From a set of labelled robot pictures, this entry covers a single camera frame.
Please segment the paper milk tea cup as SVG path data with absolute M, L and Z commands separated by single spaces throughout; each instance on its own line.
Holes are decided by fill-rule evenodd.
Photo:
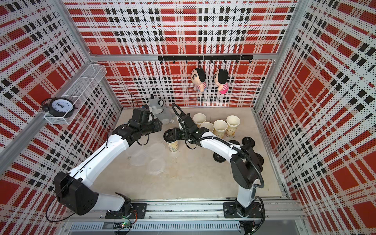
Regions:
M 179 143 L 178 143 L 178 141 L 167 142 L 167 145 L 168 145 L 168 147 L 169 147 L 169 149 L 170 149 L 171 152 L 176 152 L 179 149 Z

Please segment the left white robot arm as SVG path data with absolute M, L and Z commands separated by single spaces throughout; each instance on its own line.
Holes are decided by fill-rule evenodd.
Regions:
M 112 130 L 107 141 L 69 173 L 58 173 L 54 180 L 57 201 L 77 215 L 91 211 L 109 211 L 112 215 L 129 215 L 131 200 L 127 196 L 96 193 L 91 186 L 108 165 L 143 136 L 159 132 L 163 123 L 146 108 L 133 110 L 132 118 Z

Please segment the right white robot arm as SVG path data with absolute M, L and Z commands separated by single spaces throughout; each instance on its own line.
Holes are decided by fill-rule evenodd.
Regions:
M 256 190 L 265 186 L 262 177 L 263 157 L 254 150 L 253 141 L 242 141 L 241 145 L 223 140 L 205 127 L 198 127 L 189 114 L 177 115 L 179 127 L 169 129 L 168 134 L 173 141 L 185 141 L 187 145 L 205 148 L 219 156 L 219 162 L 228 161 L 235 182 L 238 184 L 238 194 L 235 200 L 237 214 L 250 217 L 252 210 L 261 203 L 256 202 Z

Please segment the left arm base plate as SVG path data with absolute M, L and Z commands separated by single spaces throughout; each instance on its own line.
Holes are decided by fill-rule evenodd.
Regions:
M 144 219 L 146 214 L 146 203 L 126 203 L 119 211 L 107 211 L 106 219 Z

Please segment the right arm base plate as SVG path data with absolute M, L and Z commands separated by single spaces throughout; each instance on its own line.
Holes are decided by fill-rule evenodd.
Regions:
M 243 207 L 237 201 L 223 203 L 225 218 L 263 218 L 261 203 L 253 202 L 248 207 Z

